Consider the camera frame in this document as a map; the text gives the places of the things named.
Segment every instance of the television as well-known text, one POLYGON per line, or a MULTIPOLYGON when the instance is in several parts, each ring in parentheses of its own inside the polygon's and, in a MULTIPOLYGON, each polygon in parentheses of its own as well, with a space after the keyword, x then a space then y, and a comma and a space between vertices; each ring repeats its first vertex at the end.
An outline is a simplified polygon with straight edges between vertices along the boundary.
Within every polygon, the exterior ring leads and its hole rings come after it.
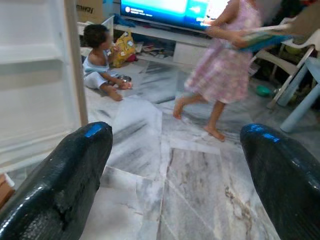
POLYGON ((121 15, 129 19, 204 31, 229 0, 121 0, 121 15))

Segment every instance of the pink checked dress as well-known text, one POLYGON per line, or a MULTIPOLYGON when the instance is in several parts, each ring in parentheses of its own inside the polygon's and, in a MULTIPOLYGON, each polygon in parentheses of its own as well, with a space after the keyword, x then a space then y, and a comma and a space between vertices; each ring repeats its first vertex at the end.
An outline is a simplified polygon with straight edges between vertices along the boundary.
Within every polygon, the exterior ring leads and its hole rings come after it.
MULTIPOLYGON (((240 0, 237 18, 224 28, 240 31, 260 26, 260 13, 246 0, 240 0)), ((227 48, 226 40, 216 38, 185 83, 185 88, 209 102, 219 100, 230 104, 243 100, 248 93, 251 58, 252 53, 227 48)))

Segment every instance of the child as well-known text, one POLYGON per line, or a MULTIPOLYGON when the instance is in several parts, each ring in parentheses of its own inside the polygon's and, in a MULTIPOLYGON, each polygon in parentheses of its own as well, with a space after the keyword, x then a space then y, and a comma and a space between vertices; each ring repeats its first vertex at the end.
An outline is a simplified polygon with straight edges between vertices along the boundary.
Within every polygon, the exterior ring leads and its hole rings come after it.
POLYGON ((92 48, 88 57, 84 60, 84 84, 91 89, 100 89, 115 101, 121 101, 123 97, 113 87, 129 89, 131 84, 117 78, 116 72, 110 71, 109 64, 113 62, 119 49, 114 47, 110 52, 112 39, 108 29, 100 24, 88 25, 84 29, 83 38, 86 44, 92 48))
POLYGON ((249 65, 252 54, 226 48, 227 42, 243 48, 242 30, 261 26, 256 0, 231 0, 223 13, 211 23, 207 34, 215 38, 185 87, 194 93, 176 102, 173 116, 181 119, 184 106, 216 100, 209 122, 204 128, 221 142, 225 136, 216 127, 225 105, 247 96, 249 65))

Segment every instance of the white pants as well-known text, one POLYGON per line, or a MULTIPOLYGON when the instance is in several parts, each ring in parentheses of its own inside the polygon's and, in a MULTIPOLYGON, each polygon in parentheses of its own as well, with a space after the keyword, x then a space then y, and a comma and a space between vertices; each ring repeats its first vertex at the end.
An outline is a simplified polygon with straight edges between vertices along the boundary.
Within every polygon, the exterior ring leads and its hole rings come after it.
MULTIPOLYGON (((108 72, 111 77, 117 77, 119 74, 116 72, 108 72)), ((108 83, 98 72, 94 71, 84 77, 84 85, 90 89, 100 89, 102 84, 108 83)))

